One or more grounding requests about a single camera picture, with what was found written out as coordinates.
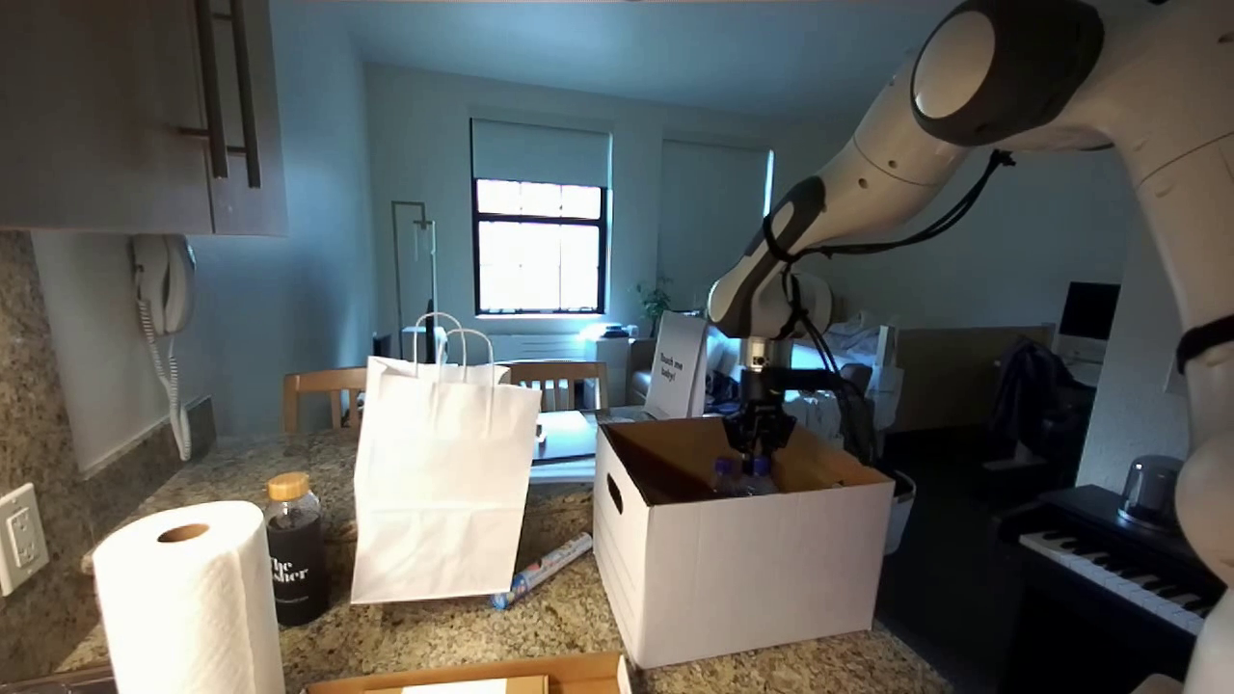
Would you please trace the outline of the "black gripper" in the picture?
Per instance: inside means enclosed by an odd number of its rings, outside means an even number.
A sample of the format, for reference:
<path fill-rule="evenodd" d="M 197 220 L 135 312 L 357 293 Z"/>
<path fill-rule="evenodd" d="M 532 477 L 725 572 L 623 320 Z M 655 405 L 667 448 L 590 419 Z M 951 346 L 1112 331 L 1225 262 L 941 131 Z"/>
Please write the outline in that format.
<path fill-rule="evenodd" d="M 793 419 L 784 411 L 784 393 L 789 370 L 784 367 L 785 352 L 774 338 L 740 342 L 740 396 L 738 411 L 725 419 L 727 448 L 748 459 L 770 459 L 793 430 Z"/>

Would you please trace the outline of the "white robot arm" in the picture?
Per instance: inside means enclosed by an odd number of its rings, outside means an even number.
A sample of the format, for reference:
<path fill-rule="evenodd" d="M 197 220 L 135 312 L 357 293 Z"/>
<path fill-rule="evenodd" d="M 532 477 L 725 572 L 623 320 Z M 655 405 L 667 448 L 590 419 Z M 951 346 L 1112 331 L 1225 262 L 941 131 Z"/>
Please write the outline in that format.
<path fill-rule="evenodd" d="M 1181 322 L 1175 519 L 1234 582 L 1234 0 L 961 0 L 708 284 L 708 322 L 780 342 L 789 262 L 896 239 L 974 155 L 1118 161 Z"/>

